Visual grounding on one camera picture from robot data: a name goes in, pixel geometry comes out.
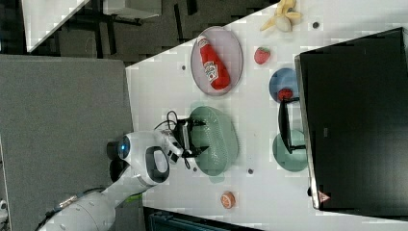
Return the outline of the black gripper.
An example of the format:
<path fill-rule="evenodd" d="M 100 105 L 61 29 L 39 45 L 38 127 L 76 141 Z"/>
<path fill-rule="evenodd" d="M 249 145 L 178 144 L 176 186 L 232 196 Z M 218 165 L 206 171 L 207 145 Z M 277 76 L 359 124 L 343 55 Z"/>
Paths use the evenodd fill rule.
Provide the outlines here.
<path fill-rule="evenodd" d="M 175 139 L 183 147 L 183 158 L 198 157 L 204 151 L 208 149 L 208 146 L 192 147 L 191 131 L 193 126 L 206 125 L 204 121 L 191 118 L 178 119 L 173 130 Z"/>

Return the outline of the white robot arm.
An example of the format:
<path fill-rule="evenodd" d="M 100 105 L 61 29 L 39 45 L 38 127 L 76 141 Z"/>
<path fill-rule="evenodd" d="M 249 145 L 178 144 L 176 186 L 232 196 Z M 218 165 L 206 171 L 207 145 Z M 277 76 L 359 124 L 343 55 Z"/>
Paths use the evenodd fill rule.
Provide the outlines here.
<path fill-rule="evenodd" d="M 46 214 L 36 231 L 108 231 L 115 222 L 115 208 L 128 197 L 162 184 L 169 166 L 180 159 L 195 158 L 206 150 L 191 141 L 194 127 L 203 121 L 179 119 L 175 127 L 156 128 L 125 135 L 114 143 L 114 151 L 127 167 L 103 191 L 78 193 Z"/>

